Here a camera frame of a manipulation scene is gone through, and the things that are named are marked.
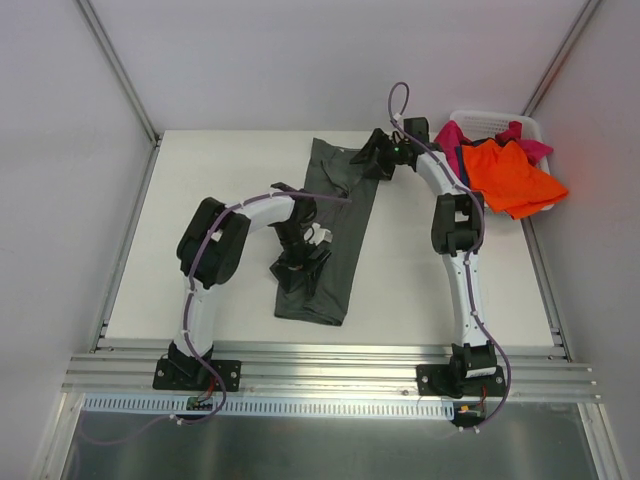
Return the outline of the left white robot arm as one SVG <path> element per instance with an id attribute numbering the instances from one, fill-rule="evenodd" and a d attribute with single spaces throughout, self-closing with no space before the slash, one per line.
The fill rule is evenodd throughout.
<path id="1" fill-rule="evenodd" d="M 315 221 L 319 201 L 346 200 L 276 183 L 235 204 L 211 197 L 201 201 L 176 249 L 186 292 L 179 333 L 167 354 L 186 387 L 199 388 L 209 379 L 214 315 L 205 307 L 234 276 L 250 234 L 274 230 L 282 252 L 269 270 L 279 288 L 315 293 L 332 241 L 331 231 Z"/>

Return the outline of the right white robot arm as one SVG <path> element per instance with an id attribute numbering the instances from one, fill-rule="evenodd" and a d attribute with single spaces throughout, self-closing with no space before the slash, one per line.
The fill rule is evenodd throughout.
<path id="1" fill-rule="evenodd" d="M 479 250 L 484 240 L 484 199 L 466 187 L 446 156 L 429 148 L 415 129 L 424 118 L 406 120 L 407 132 L 385 133 L 376 128 L 351 160 L 364 167 L 364 176 L 390 180 L 399 165 L 409 166 L 436 195 L 431 243 L 443 260 L 456 321 L 456 340 L 446 364 L 429 367 L 419 376 L 430 391 L 460 399 L 464 396 L 502 397 L 508 385 L 498 365 L 496 342 L 483 321 L 479 288 Z"/>

